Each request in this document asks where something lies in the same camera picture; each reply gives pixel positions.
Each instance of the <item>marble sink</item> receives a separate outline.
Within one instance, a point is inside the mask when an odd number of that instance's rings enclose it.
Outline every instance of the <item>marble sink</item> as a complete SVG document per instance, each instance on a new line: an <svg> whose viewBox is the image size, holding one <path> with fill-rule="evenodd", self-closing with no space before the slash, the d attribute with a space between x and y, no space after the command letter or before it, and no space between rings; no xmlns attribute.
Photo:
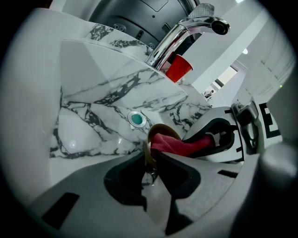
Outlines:
<svg viewBox="0 0 298 238"><path fill-rule="evenodd" d="M61 109L52 136L51 159L84 160L86 165L86 161L93 164L141 151L154 124L166 124L183 137L211 109L192 85L183 79L173 83L144 63L149 47L139 41L129 45L127 35L126 42L115 44L120 42L112 40L117 32L96 25L87 34L88 40L61 42ZM101 41L102 35L109 40ZM129 123L131 111L144 115L145 127Z"/></svg>
<svg viewBox="0 0 298 238"><path fill-rule="evenodd" d="M35 9L1 69L1 165L28 205L82 167L142 149L149 128L181 137L211 107L186 81L145 64L135 38L66 13ZM128 113L146 118L143 128Z"/></svg>

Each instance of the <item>white wall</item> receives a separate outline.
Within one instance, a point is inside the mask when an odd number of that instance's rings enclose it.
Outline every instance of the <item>white wall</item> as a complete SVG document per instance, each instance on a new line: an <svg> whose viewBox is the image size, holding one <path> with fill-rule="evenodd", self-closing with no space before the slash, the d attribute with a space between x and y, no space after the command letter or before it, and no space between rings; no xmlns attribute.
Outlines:
<svg viewBox="0 0 298 238"><path fill-rule="evenodd" d="M237 73L232 67L228 67L219 77L218 79L223 83L226 84L229 80Z"/></svg>
<svg viewBox="0 0 298 238"><path fill-rule="evenodd" d="M266 23L268 13L255 1L246 0L228 11L223 19L231 26L228 34L205 33L183 55L194 67L185 78L200 93L252 42Z"/></svg>
<svg viewBox="0 0 298 238"><path fill-rule="evenodd" d="M89 20L100 0L53 0L50 9Z"/></svg>
<svg viewBox="0 0 298 238"><path fill-rule="evenodd" d="M245 71L238 71L220 90L211 96L209 103L213 107L231 106L245 78Z"/></svg>
<svg viewBox="0 0 298 238"><path fill-rule="evenodd" d="M244 83L235 99L246 104L254 95L269 100L290 75L296 56L283 30L270 17L247 47L248 54L237 59L247 67Z"/></svg>

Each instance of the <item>red towel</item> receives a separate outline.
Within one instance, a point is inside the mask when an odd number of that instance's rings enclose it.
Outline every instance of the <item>red towel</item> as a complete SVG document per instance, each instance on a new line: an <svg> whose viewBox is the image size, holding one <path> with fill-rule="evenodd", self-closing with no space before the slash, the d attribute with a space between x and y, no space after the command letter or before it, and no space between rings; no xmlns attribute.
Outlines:
<svg viewBox="0 0 298 238"><path fill-rule="evenodd" d="M181 156L189 156L194 152L207 147L215 147L214 138L211 135L203 135L199 140L193 143L184 143L181 140L171 136L157 133L151 141L151 156L154 157L156 151L170 152Z"/></svg>

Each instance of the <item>chrome faucet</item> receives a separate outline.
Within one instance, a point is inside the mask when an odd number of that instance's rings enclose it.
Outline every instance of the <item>chrome faucet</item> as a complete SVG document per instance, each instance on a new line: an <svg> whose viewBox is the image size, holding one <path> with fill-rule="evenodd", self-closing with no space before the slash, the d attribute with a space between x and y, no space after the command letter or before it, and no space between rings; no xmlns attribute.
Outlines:
<svg viewBox="0 0 298 238"><path fill-rule="evenodd" d="M160 70L188 36L204 32L225 35L229 30L230 25L219 17L196 17L190 20L180 20L150 54L146 63Z"/></svg>

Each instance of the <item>white marble countertop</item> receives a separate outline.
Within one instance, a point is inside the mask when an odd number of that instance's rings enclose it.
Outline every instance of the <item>white marble countertop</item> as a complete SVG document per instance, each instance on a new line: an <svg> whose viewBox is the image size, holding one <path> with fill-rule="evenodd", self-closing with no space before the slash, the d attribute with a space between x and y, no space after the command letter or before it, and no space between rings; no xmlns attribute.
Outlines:
<svg viewBox="0 0 298 238"><path fill-rule="evenodd" d="M169 125L183 137L211 109L192 85L174 84L145 64L150 52L131 36L99 24L85 38L61 43L61 109L50 149L53 183L83 166L141 151L154 124ZM131 111L145 116L145 127L128 122Z"/></svg>

